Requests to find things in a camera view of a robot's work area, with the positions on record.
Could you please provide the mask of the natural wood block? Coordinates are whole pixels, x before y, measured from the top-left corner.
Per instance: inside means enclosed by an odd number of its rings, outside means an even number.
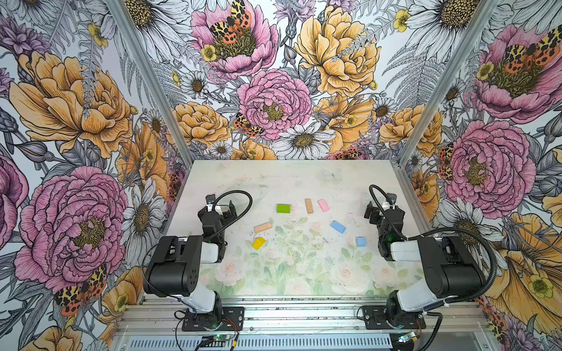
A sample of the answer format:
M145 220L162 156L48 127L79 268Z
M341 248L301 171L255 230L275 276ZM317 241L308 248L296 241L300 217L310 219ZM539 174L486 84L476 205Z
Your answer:
M255 232L256 234L262 233L262 232L265 232L265 231L267 231L267 230L272 229L272 227L273 227L273 225L272 225L271 222L266 222L266 223L263 223L262 225L255 226L255 227L254 227L254 232Z
M305 206L306 206L306 210L308 214L313 214L314 213L314 209L313 209L313 203L312 200L310 198L306 198L305 200Z

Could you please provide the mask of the blue long wood block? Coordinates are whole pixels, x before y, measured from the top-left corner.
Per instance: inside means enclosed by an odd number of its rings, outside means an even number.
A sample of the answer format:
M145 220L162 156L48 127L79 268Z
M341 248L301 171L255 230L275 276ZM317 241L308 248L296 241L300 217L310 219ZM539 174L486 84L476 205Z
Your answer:
M341 234L344 234L346 231L346 227L337 221L332 221L330 226Z

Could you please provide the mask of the green wood block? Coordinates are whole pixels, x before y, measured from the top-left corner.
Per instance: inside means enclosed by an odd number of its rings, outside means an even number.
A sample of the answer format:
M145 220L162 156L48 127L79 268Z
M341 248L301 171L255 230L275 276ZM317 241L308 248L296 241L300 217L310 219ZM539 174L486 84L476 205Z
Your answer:
M277 204L276 211L279 214L291 213L291 206L289 204Z

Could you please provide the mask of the pink wood block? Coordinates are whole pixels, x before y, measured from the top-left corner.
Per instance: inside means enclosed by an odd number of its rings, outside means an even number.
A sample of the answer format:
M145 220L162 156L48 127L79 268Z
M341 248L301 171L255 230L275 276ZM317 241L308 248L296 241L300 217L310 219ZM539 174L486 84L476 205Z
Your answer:
M330 211L330 207L329 207L328 203L326 202L326 200L324 200L324 199L318 200L318 205L319 205L320 209L322 210L322 212Z

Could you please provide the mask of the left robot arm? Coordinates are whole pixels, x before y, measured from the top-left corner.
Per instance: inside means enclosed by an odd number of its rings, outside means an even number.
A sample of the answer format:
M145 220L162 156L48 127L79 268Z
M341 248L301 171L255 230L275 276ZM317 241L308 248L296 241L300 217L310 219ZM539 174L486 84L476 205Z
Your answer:
M183 331L213 331L222 324L220 296L202 282L199 271L202 264L222 262L227 247L223 230L237 219L237 212L233 203L208 205L198 217L203 233L161 238L144 276L146 293L186 306Z

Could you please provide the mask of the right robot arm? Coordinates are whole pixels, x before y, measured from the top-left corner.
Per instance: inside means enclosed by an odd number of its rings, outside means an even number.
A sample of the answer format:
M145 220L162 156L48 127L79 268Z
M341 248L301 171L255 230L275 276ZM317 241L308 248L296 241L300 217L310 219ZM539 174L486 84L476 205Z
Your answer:
M430 233L402 235L405 212L384 204L368 203L364 217L377 227L378 251L389 263L419 263L422 277L405 289L391 292L386 306L369 312L365 323L387 323L392 328L424 327L423 314L455 301L484 293L487 279L459 235L434 238Z

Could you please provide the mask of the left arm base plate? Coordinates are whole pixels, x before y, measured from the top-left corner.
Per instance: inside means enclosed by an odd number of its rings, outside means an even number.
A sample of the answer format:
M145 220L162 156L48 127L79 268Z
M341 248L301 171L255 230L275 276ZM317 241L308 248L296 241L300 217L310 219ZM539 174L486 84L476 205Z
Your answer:
M223 307L221 313L217 310L205 314L187 312L181 330L183 332L242 331L244 313L244 307Z

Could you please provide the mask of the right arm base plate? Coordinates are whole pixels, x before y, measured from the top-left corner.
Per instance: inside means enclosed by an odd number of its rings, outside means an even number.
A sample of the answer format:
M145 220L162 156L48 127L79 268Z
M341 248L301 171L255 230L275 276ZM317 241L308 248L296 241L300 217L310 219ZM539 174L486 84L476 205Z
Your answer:
M383 306L363 306L359 310L363 316L367 330L376 329L426 329L424 317L419 313L404 312L401 309L396 312L388 312Z

